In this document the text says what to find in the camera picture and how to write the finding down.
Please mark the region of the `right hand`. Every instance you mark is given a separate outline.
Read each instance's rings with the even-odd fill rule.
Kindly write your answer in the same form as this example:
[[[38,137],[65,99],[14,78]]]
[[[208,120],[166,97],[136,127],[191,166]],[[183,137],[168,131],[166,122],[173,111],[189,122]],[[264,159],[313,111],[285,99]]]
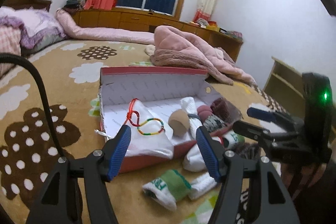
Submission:
[[[308,187],[314,185],[324,174],[327,164],[297,167],[282,163],[281,179],[291,199],[294,199]]]

